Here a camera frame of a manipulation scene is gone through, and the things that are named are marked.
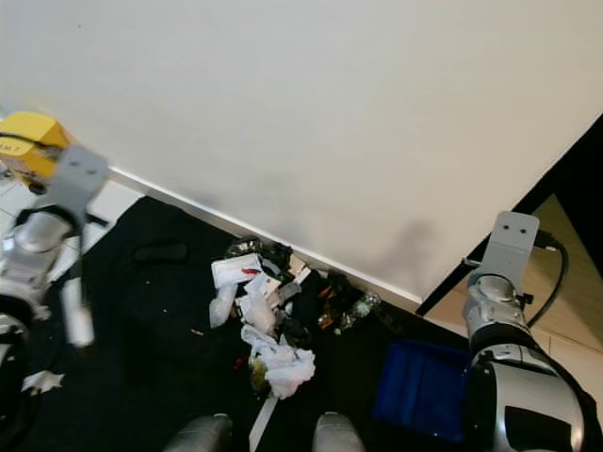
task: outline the floor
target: floor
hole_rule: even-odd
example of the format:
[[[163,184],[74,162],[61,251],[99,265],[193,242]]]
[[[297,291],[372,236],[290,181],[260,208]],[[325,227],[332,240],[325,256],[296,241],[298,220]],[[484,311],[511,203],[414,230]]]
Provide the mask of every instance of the floor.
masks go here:
[[[113,224],[141,196],[135,190],[109,181],[91,204],[90,211]],[[34,198],[34,195],[14,181],[0,180],[0,235],[4,235],[15,215],[32,203]],[[544,317],[541,325],[533,329],[533,334],[541,347],[566,366],[583,387],[597,399],[599,418],[603,419],[603,380],[600,378],[603,374],[603,339],[599,339],[603,338],[603,333],[598,334],[603,328],[603,309],[597,309],[598,302],[603,301],[603,282],[596,272],[593,273],[589,269],[588,256],[584,257],[585,251],[580,250],[578,237],[575,233],[572,236],[568,229],[571,225],[567,220],[562,219],[561,207],[555,202],[556,200],[552,200],[544,204],[543,210],[537,214],[541,216],[543,225],[562,239],[570,249],[573,265],[579,267],[580,271],[568,278],[568,285],[563,291],[560,302],[554,310],[551,309],[550,316]],[[109,225],[107,229],[103,229],[97,225],[89,225],[85,231],[84,249],[89,249],[110,230],[110,227]],[[76,257],[75,246],[73,240],[64,246],[51,279],[58,277],[73,263]],[[551,263],[551,259],[553,258],[549,255],[534,253],[530,260],[526,289],[537,299],[546,293],[550,280],[555,277],[556,262]],[[429,319],[466,335],[461,317],[466,294],[465,287],[466,283],[459,284],[431,312]]]

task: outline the white baseboard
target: white baseboard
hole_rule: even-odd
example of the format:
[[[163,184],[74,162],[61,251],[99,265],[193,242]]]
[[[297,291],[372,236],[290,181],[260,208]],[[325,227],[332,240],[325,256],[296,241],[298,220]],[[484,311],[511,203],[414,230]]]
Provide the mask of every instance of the white baseboard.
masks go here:
[[[349,266],[339,264],[332,259],[321,256],[310,250],[305,250],[301,247],[289,244],[279,237],[254,228],[252,225],[247,224],[244,221],[232,218],[211,207],[178,195],[177,193],[174,193],[161,186],[157,186],[128,171],[112,168],[110,177],[114,181],[119,182],[124,186],[129,186],[130,188],[133,188],[147,196],[167,204],[175,205],[195,218],[201,219],[202,221],[205,221],[206,223],[209,223],[212,226],[222,229],[230,234],[234,234],[236,236],[257,235],[262,240],[266,240],[268,242],[285,243],[291,246],[291,248],[293,248],[293,250],[299,254],[299,256],[305,262],[310,264],[312,268],[324,270],[332,269],[341,272],[345,274],[354,285],[377,292],[382,299],[400,307],[401,309],[412,312],[422,302],[421,298],[406,292],[405,290],[388,284],[387,282],[380,281],[361,271],[350,268]]]

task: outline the trash pile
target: trash pile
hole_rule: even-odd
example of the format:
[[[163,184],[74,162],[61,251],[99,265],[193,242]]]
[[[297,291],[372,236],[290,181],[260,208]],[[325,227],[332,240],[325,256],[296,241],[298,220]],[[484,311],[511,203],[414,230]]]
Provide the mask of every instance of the trash pile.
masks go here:
[[[252,346],[252,387],[280,399],[314,376],[313,331],[341,334],[381,302],[343,275],[309,268],[290,247],[267,246],[255,236],[236,240],[211,269],[217,290],[209,304],[211,328],[240,318],[241,339]]]

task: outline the wooden floor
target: wooden floor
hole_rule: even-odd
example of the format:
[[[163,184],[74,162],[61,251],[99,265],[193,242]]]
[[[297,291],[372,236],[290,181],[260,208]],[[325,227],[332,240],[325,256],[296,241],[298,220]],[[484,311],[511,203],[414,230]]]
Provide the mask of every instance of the wooden floor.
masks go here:
[[[570,256],[565,286],[553,307],[538,322],[538,330],[603,352],[603,280],[555,197],[549,198],[534,215],[541,221],[540,228],[553,233]],[[560,262],[556,251],[532,252],[523,281],[524,290],[534,295],[534,303],[526,310],[527,318],[548,297],[557,280]],[[433,309],[429,318],[463,326],[461,311],[465,296],[466,280]]]

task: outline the white wall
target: white wall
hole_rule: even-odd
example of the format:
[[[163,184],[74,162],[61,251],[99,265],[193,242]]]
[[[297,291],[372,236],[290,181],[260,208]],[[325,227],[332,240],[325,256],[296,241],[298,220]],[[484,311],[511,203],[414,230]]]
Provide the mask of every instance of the white wall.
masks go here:
[[[601,112],[603,2],[4,0],[0,105],[423,297]]]

